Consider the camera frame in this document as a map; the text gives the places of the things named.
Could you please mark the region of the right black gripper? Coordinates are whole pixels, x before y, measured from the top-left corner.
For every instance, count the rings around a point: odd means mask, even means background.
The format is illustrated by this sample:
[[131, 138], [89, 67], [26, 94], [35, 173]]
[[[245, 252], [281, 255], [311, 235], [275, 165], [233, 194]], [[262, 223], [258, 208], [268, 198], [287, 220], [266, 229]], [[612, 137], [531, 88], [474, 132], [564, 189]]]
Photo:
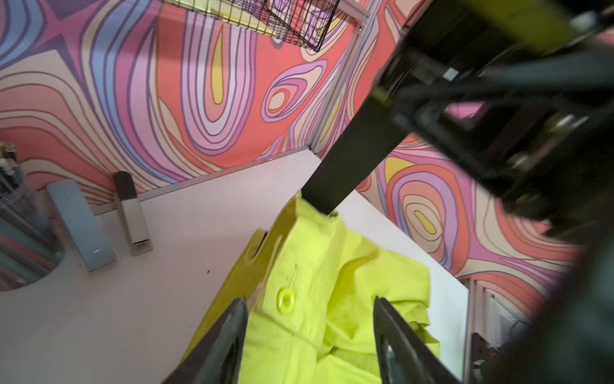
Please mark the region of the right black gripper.
[[508, 213], [608, 225], [612, 29], [610, 1], [420, 1], [378, 88]]

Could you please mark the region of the black leather belt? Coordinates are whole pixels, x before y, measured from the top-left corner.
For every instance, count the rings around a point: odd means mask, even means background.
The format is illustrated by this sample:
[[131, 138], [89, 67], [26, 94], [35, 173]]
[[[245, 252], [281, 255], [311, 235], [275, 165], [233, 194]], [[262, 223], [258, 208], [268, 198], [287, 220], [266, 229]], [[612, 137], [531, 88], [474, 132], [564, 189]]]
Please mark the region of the black leather belt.
[[390, 106], [369, 96], [302, 187], [302, 198], [331, 214], [408, 135], [391, 119]]

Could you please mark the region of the neon yellow trousers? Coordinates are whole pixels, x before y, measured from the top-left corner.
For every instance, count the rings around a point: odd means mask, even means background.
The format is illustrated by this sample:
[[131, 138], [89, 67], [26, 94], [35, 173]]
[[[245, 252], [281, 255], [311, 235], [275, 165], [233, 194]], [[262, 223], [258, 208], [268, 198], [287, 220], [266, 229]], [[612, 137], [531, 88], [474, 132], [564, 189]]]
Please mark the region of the neon yellow trousers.
[[387, 299], [438, 355], [428, 332], [427, 266], [388, 251], [295, 195], [257, 230], [193, 335], [230, 303], [248, 302], [241, 383], [378, 383], [374, 302]]

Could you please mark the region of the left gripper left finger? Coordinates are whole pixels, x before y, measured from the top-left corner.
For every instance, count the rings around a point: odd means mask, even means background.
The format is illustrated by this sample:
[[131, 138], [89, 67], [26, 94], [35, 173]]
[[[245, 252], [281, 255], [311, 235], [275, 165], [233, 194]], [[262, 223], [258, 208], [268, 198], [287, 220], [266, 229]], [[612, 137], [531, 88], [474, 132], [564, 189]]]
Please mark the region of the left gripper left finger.
[[238, 382], [248, 316], [245, 299], [231, 302], [188, 357], [165, 379], [165, 383]]

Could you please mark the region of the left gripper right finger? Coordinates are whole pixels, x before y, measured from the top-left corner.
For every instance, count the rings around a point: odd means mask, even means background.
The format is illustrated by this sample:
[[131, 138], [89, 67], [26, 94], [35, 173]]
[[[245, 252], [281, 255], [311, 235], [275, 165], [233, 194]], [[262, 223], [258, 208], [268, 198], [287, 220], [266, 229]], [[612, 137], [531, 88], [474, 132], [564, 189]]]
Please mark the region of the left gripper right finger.
[[392, 304], [374, 302], [374, 334], [383, 383], [457, 383]]

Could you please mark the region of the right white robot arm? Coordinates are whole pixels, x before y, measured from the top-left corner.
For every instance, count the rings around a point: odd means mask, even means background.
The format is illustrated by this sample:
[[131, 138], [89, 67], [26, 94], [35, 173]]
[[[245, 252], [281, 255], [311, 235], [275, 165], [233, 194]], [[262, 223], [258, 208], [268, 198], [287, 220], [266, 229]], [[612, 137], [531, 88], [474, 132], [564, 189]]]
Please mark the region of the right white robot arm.
[[391, 119], [504, 210], [581, 255], [495, 378], [613, 380], [613, 24], [610, 1], [433, 1], [380, 85]]

